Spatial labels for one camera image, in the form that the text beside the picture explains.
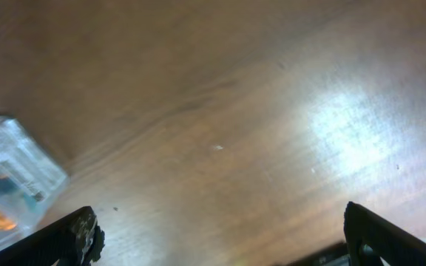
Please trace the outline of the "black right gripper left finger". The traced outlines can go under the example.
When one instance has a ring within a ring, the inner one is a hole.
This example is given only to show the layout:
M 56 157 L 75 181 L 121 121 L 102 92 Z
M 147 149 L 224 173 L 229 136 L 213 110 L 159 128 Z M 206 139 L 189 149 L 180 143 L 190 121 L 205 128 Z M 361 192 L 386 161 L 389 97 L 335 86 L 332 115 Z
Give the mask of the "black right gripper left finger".
M 0 266 L 90 266 L 101 258 L 105 234 L 84 206 L 0 251 Z

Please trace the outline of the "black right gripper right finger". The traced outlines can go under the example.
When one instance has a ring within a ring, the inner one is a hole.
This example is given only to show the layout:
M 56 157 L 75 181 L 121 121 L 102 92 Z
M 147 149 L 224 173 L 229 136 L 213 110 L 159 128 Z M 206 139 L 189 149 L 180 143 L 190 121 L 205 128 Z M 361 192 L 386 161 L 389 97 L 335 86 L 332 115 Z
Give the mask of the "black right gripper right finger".
M 349 202 L 344 233 L 352 265 L 426 266 L 426 243 L 362 205 Z

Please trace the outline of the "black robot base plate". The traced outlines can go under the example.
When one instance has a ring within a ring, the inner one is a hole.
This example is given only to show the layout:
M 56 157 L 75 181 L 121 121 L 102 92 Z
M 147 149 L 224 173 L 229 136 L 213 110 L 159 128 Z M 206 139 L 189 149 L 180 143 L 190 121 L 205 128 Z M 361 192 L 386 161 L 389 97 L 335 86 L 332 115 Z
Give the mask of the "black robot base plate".
M 350 256 L 347 245 L 338 242 L 327 248 L 312 253 L 295 262 L 275 264 L 274 266 L 349 266 Z

